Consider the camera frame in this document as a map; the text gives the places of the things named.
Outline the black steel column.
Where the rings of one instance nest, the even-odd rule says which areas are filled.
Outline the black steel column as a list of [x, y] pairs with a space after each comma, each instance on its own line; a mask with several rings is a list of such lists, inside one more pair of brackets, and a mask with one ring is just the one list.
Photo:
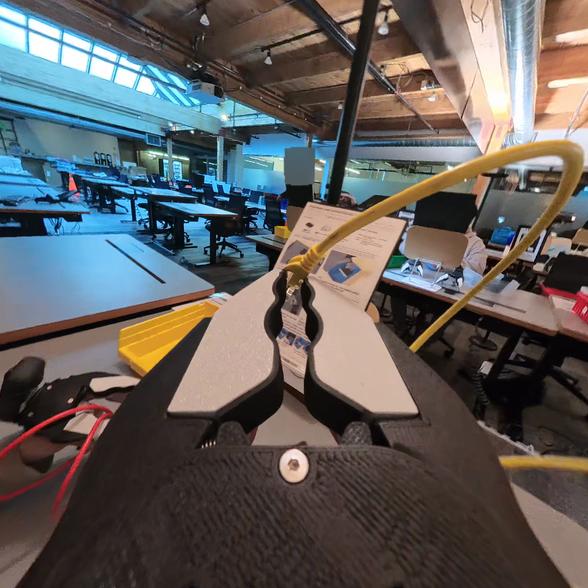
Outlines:
[[338, 204], [341, 196], [346, 163], [355, 133], [357, 111], [363, 96], [366, 71], [371, 57], [371, 45], [378, 7], [378, 1], [364, 1], [356, 48], [353, 53], [345, 102], [337, 134], [337, 145], [329, 181], [329, 192], [326, 197], [327, 204], [332, 206]]

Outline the instruction sheet board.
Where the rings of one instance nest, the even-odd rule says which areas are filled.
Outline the instruction sheet board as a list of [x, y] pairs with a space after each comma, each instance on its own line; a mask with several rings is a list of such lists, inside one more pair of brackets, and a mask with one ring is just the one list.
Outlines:
[[[291, 228], [275, 268], [283, 269], [292, 258], [304, 255], [313, 245], [321, 243], [331, 232], [356, 216], [358, 213], [352, 210], [308, 203]], [[311, 276], [365, 310], [405, 228], [406, 221], [392, 217], [383, 217], [367, 225], [332, 246], [313, 268]], [[287, 295], [282, 319], [283, 328], [277, 342], [284, 380], [302, 396], [311, 342], [305, 333], [306, 313], [298, 290]]]

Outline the red plastic bin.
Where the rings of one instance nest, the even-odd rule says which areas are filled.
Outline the red plastic bin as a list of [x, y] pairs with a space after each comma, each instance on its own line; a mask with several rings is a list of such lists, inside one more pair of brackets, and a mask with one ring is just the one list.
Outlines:
[[544, 284], [540, 285], [540, 289], [554, 308], [569, 311], [587, 324], [587, 286], [575, 292], [549, 288]]

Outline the yellow plastic bin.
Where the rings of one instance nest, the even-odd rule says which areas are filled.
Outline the yellow plastic bin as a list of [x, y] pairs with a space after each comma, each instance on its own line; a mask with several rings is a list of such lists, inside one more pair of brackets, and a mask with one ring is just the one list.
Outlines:
[[144, 376], [193, 328], [202, 320], [211, 318], [230, 298], [225, 293], [217, 293], [122, 329], [118, 342], [119, 358], [133, 372]]

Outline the grey topped wooden desk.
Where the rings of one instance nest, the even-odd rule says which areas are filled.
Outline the grey topped wooden desk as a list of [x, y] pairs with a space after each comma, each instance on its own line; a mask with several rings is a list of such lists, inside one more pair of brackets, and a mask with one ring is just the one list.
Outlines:
[[212, 284], [127, 234], [1, 239], [1, 345], [214, 293]]

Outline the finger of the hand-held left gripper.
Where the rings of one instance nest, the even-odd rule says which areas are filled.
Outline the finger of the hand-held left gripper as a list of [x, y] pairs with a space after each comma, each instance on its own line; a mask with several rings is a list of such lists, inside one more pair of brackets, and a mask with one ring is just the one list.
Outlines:
[[133, 376], [101, 376], [92, 378], [87, 390], [93, 398], [106, 398], [113, 394], [128, 394], [140, 382], [140, 378]]
[[68, 416], [63, 427], [63, 437], [75, 435], [86, 437], [98, 422], [99, 426], [94, 431], [94, 435], [99, 437], [112, 416], [113, 408], [82, 408]]

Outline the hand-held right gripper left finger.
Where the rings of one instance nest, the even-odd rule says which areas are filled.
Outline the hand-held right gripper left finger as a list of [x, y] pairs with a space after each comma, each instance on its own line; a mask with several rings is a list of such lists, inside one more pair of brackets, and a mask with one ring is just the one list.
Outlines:
[[212, 316], [168, 406], [174, 417], [264, 422], [283, 401], [277, 336], [285, 273], [273, 270]]

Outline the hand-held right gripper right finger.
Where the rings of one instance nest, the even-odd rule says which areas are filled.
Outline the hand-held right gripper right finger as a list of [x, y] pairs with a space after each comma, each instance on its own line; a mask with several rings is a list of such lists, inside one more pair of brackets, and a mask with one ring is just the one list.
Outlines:
[[303, 283], [307, 409], [321, 423], [413, 419], [416, 402], [379, 334], [359, 306], [315, 277]]

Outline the silver ventilation duct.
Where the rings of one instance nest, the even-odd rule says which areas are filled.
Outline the silver ventilation duct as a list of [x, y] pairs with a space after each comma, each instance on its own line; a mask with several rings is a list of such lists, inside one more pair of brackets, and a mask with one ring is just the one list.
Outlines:
[[506, 146], [533, 141], [545, 3], [501, 1], [512, 120]]

